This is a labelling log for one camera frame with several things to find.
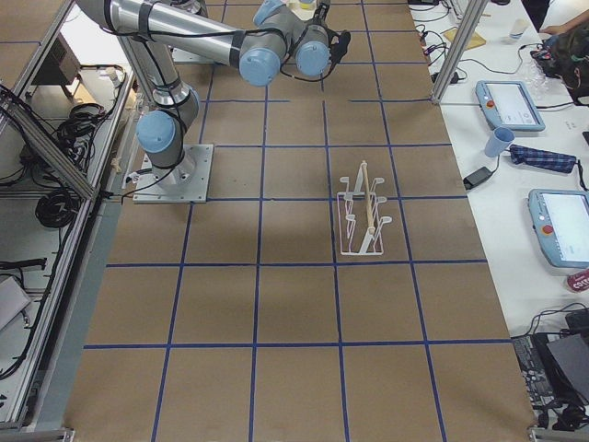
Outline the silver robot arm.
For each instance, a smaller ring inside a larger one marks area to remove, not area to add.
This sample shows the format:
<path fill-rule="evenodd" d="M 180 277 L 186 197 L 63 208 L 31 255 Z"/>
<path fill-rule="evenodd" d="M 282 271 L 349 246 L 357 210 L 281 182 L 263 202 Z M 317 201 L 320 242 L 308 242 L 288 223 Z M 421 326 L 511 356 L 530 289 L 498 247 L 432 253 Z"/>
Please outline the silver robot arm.
<path fill-rule="evenodd" d="M 234 136 L 214 156 L 215 198 L 251 197 L 263 183 L 260 142 L 245 145 L 244 136 L 261 127 L 262 112 L 281 126 L 286 114 L 273 105 L 268 86 L 294 65 L 295 81 L 319 86 L 341 58 L 339 43 L 347 33 L 329 29 L 329 2 L 321 1 L 310 19 L 302 19 L 283 1 L 265 1 L 253 18 L 253 29 L 237 29 L 206 15 L 203 1 L 81 1 L 80 9 L 104 31 L 119 38 L 133 69 L 146 81 L 153 111 L 137 125 L 137 136 L 160 178 L 173 192 L 196 177 L 198 162 L 179 159 L 184 136 L 191 133 L 201 108 L 196 87 L 205 85 L 208 101 L 202 128 Z"/>

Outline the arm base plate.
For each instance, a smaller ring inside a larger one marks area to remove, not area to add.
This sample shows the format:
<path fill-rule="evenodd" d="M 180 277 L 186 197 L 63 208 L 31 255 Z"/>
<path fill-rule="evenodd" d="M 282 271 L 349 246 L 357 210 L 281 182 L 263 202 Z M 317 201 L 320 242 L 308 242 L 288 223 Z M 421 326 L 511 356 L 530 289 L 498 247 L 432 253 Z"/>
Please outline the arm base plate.
<path fill-rule="evenodd" d="M 138 204 L 205 203 L 214 156 L 213 145 L 185 145 L 184 158 L 168 175 L 153 168 L 147 154 L 143 168 L 150 169 L 135 181 L 138 192 L 132 194 Z"/>
<path fill-rule="evenodd" d="M 215 59 L 207 46 L 192 47 L 189 50 L 170 46 L 170 53 L 176 64 L 214 64 Z"/>

